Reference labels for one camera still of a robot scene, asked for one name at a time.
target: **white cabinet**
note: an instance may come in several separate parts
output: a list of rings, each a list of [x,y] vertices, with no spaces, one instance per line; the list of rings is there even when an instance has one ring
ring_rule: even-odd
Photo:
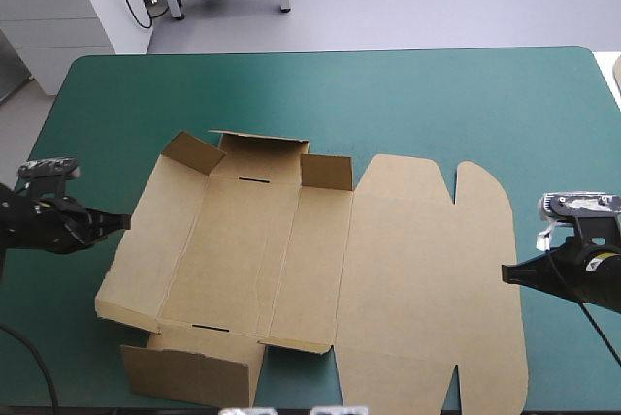
[[[148,24],[143,1],[129,1]],[[0,0],[0,30],[48,95],[79,57],[144,54],[152,33],[124,0]]]

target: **table surface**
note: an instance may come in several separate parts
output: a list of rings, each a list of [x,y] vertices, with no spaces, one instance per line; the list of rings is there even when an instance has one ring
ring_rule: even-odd
[[[473,160],[505,187],[526,260],[537,253],[543,192],[621,191],[620,128],[583,48],[88,57],[74,64],[31,156],[77,156],[82,178],[70,194],[116,212],[134,209],[180,129],[213,143],[208,129],[308,138],[314,152],[352,155],[356,179],[376,153],[432,158],[451,191],[458,163]],[[40,348],[63,405],[178,405],[129,392],[118,347],[147,334],[95,316],[119,239],[67,257],[10,252],[0,321]],[[621,409],[619,369],[577,307],[526,289],[522,303],[526,408]],[[621,348],[621,317],[594,312]],[[48,403],[34,363],[3,335],[0,368],[0,403]],[[339,401],[332,354],[267,352],[258,404]],[[453,385],[446,408],[457,406]]]

